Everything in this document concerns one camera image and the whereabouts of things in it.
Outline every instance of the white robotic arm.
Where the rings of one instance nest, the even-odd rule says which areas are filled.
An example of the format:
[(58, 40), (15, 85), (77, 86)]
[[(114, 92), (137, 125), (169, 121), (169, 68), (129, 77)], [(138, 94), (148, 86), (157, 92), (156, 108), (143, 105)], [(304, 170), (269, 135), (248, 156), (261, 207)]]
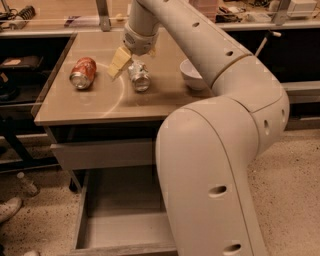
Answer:
[(217, 96), (178, 109), (158, 133), (157, 169), (178, 253), (265, 256), (247, 166), (285, 129), (287, 94), (251, 52), (183, 0), (132, 1), (130, 54), (152, 50), (159, 23)]

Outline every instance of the speckled floor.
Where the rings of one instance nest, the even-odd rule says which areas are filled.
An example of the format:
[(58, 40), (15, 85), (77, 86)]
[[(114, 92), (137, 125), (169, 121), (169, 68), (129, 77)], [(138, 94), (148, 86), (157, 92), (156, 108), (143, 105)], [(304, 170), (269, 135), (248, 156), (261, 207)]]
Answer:
[[(315, 128), (286, 131), (248, 168), (270, 256), (320, 254), (320, 126)], [(27, 174), (41, 188), (34, 198), (23, 195), (15, 174), (0, 175), (0, 200), (24, 197), (18, 214), (0, 225), (6, 256), (31, 249), (41, 256), (65, 254), (72, 247), (80, 196), (68, 189), (69, 176), (59, 168)]]

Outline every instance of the bowl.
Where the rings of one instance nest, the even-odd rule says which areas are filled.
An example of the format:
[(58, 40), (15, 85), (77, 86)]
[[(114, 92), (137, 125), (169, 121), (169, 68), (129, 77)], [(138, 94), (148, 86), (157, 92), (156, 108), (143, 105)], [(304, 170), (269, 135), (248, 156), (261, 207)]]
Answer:
[(204, 88), (208, 87), (202, 76), (192, 65), (189, 59), (181, 62), (180, 71), (186, 85), (192, 90), (201, 91)]

